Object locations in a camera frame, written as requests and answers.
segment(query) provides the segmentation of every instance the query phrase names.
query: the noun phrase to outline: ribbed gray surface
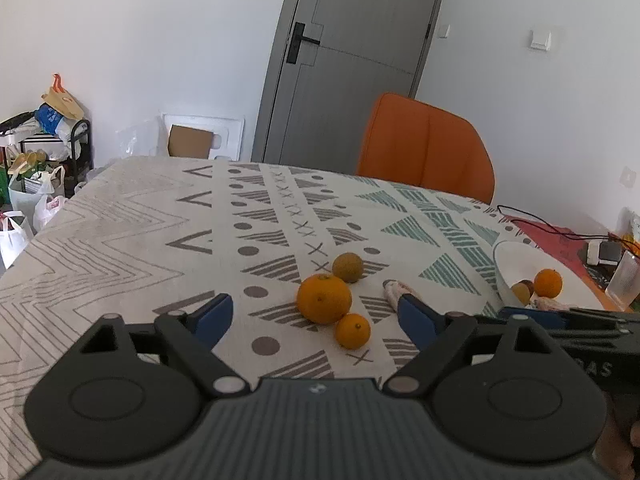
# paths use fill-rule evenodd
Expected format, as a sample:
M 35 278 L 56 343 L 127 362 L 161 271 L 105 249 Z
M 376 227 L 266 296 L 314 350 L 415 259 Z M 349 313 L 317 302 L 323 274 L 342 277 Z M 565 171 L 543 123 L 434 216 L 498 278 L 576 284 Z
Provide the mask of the ribbed gray surface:
M 547 468 L 502 466 L 461 450 L 412 400 L 370 380 L 265 380 L 214 403 L 188 439 L 109 470 L 46 462 L 28 480 L 604 480 L 587 457 Z

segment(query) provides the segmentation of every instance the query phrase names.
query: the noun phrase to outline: door handle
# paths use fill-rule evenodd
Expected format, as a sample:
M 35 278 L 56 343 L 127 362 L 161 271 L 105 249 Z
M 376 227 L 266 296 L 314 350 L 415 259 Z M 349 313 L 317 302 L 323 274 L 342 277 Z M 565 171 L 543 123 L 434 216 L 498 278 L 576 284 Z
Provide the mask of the door handle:
M 291 35 L 291 42 L 289 43 L 289 52 L 287 53 L 287 63 L 296 64 L 298 62 L 298 53 L 300 52 L 300 44 L 303 41 L 307 43 L 313 43 L 314 45 L 320 45 L 320 40 L 314 40 L 304 36 L 305 24 L 296 22 L 293 26 L 293 34 Z

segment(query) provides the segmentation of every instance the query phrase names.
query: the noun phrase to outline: white bowl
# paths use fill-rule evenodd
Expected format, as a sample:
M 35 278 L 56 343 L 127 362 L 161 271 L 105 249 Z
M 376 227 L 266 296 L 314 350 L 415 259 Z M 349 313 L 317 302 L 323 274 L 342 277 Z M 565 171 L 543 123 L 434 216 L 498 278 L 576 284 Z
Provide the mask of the white bowl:
M 545 251 L 522 242 L 504 240 L 494 247 L 494 263 L 498 293 L 504 306 L 524 306 L 511 291 L 512 285 L 520 280 L 533 281 L 542 269 L 555 269 L 562 276 L 562 291 L 555 298 L 556 301 L 604 310 L 591 289 L 565 264 Z

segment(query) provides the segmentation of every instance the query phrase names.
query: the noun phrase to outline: chair backrest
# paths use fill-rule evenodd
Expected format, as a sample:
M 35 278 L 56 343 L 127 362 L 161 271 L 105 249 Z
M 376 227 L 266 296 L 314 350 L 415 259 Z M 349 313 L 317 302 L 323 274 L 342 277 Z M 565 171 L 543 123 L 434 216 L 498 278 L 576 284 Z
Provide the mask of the chair backrest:
M 358 175 L 491 202 L 494 168 L 463 118 L 396 94 L 382 94 L 364 136 Z

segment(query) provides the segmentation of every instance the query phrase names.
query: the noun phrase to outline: door frame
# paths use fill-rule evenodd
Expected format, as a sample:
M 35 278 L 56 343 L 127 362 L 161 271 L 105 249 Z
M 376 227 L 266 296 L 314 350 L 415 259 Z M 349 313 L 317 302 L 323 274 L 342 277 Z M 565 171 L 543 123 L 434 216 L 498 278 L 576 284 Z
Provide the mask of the door frame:
M 269 128 L 271 126 L 271 117 L 273 115 L 276 92 L 280 82 L 280 73 L 287 53 L 289 34 L 293 26 L 293 19 L 298 7 L 298 1 L 299 0 L 284 0 L 282 4 L 278 25 L 276 26 L 276 33 L 273 38 L 273 46 L 271 47 L 271 55 L 267 65 L 267 73 L 264 77 L 262 99 L 260 100 L 258 120 L 255 125 L 254 148 L 251 154 L 252 162 L 264 162 Z M 427 59 L 427 54 L 429 53 L 431 40 L 434 36 L 435 23 L 438 13 L 440 12 L 441 2 L 442 0 L 435 0 L 433 10 L 431 11 L 429 25 L 427 26 L 427 33 L 425 34 L 424 43 L 422 45 L 422 52 L 420 54 L 420 59 L 418 60 L 418 66 L 416 67 L 414 80 L 412 81 L 409 92 L 409 97 L 411 98 L 415 97 L 418 85 L 420 84 L 424 64 Z

